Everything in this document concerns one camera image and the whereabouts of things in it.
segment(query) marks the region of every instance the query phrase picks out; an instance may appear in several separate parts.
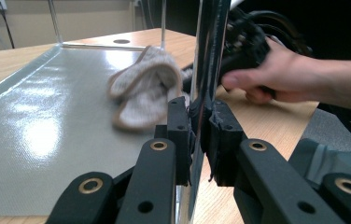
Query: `crumpled cloth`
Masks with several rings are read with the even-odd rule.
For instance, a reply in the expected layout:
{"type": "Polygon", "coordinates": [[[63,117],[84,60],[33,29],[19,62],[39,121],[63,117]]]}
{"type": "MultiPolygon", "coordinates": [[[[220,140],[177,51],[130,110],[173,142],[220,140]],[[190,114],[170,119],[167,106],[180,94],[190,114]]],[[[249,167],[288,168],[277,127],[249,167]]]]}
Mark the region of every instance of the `crumpled cloth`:
{"type": "Polygon", "coordinates": [[[191,71],[182,71],[174,58],[162,49],[147,46],[137,61],[117,72],[108,81],[108,97],[120,101],[112,122],[125,131],[153,130],[165,123],[167,103],[182,92],[182,80],[191,71]]]}

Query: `hand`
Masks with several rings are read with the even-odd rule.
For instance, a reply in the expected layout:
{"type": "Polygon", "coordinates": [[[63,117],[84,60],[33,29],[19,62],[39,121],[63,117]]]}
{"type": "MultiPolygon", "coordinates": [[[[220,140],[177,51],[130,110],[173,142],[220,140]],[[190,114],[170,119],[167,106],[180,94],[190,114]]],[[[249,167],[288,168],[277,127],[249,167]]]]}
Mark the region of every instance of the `hand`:
{"type": "Polygon", "coordinates": [[[260,86],[275,90],[275,100],[300,102],[309,99],[314,80],[303,70],[310,58],[301,56],[267,38],[271,48],[265,61],[254,69],[233,70],[224,75],[221,82],[226,90],[235,88],[246,91],[246,98],[257,104],[265,104],[273,96],[260,86]]]}

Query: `white wall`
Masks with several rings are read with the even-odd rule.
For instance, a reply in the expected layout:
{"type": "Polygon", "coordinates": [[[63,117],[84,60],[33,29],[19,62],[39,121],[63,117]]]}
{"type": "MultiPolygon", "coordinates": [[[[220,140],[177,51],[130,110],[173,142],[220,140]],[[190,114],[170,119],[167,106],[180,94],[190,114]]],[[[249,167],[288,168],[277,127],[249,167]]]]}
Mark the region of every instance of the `white wall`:
{"type": "MultiPolygon", "coordinates": [[[[63,40],[131,32],[132,0],[53,0],[63,40]]],[[[56,42],[46,0],[6,0],[7,22],[16,48],[56,42]]],[[[7,28],[0,14],[0,36],[10,49],[7,28]]]]}

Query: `wooden tabletop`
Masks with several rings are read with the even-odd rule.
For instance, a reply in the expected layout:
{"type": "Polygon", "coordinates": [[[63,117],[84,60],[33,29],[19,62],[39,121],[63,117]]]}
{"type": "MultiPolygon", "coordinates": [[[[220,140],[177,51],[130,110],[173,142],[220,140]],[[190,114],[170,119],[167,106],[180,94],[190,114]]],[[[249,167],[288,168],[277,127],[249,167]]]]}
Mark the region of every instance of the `wooden tabletop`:
{"type": "MultiPolygon", "coordinates": [[[[167,31],[165,36],[165,49],[175,57],[180,67],[193,62],[196,45],[194,36],[172,31],[167,31]]],[[[159,46],[161,30],[95,37],[78,42],[126,47],[159,46]],[[130,42],[114,43],[120,39],[130,42]]],[[[53,46],[0,51],[0,81],[53,46]]],[[[253,105],[246,100],[243,91],[227,93],[222,88],[218,88],[218,98],[228,103],[248,137],[271,143],[286,159],[297,145],[317,106],[315,102],[301,104],[272,102],[268,105],[253,105]]],[[[207,161],[204,161],[194,223],[243,223],[232,196],[232,188],[218,188],[214,181],[208,182],[209,176],[209,166],[207,161]]],[[[0,217],[0,223],[44,223],[45,220],[46,217],[0,217]]]]}

